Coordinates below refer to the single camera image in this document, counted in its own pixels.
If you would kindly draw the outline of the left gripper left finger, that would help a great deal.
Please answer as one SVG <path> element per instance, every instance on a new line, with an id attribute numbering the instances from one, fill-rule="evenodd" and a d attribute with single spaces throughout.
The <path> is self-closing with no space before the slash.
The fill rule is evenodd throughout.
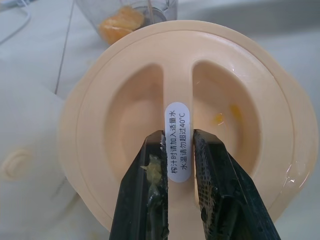
<path id="1" fill-rule="evenodd" d="M 147 136 L 121 180 L 109 240 L 168 240 L 164 132 Z"/>

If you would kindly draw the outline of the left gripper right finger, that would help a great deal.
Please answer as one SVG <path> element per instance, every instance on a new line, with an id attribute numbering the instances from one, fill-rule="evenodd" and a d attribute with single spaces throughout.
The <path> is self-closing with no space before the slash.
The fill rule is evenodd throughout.
<path id="1" fill-rule="evenodd" d="M 205 240 L 281 240 L 253 180 L 224 143 L 196 129 L 193 144 Z"/>

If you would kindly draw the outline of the peeled orange segment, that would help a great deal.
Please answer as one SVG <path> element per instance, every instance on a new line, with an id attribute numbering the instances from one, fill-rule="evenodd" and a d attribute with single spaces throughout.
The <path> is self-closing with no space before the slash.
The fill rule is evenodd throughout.
<path id="1" fill-rule="evenodd" d="M 130 23 L 122 18 L 107 18 L 98 26 L 100 36 L 109 45 L 133 32 Z"/>
<path id="2" fill-rule="evenodd" d="M 145 16 L 131 6 L 123 6 L 121 9 L 119 9 L 117 16 L 117 24 L 119 27 L 130 30 L 136 30 L 140 28 L 145 21 Z"/>

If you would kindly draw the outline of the orange pulp bit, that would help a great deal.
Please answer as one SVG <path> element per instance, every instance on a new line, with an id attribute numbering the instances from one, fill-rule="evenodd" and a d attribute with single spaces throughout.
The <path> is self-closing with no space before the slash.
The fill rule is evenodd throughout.
<path id="1" fill-rule="evenodd" d="M 225 117 L 222 113 L 218 113 L 216 116 L 213 117 L 212 123 L 219 126 L 225 122 Z"/>
<path id="2" fill-rule="evenodd" d="M 235 119 L 237 119 L 238 121 L 240 121 L 242 119 L 242 114 L 241 114 L 241 110 L 237 105 L 230 105 L 230 112 L 232 113 L 233 117 Z"/>

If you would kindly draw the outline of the cream blender lid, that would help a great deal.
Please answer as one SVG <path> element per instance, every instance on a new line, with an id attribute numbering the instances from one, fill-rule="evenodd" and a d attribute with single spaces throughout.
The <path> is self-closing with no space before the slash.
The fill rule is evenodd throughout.
<path id="1" fill-rule="evenodd" d="M 230 105 L 237 105 L 241 120 Z M 224 115 L 224 123 L 213 118 Z M 120 181 L 146 136 L 215 134 L 253 178 L 273 221 L 303 188 L 319 148 L 317 118 L 299 85 L 241 33 L 204 21 L 139 29 L 111 45 L 68 95 L 59 158 L 94 217 L 111 228 Z"/>

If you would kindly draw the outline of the cream blender motor base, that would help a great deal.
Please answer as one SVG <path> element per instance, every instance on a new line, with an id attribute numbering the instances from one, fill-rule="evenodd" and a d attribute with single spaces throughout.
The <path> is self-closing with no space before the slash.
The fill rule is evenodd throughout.
<path id="1" fill-rule="evenodd" d="M 76 192 L 58 160 L 63 101 L 0 63 L 0 240 L 36 240 Z"/>

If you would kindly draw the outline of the clear plastic blender jug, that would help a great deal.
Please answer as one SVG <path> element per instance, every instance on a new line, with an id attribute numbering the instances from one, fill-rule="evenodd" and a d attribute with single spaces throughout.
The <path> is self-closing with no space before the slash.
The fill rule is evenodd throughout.
<path id="1" fill-rule="evenodd" d="M 75 3 L 99 36 L 99 25 L 108 18 L 118 19 L 118 11 L 124 6 L 144 15 L 144 23 L 138 29 L 177 19 L 178 0 L 75 0 Z"/>

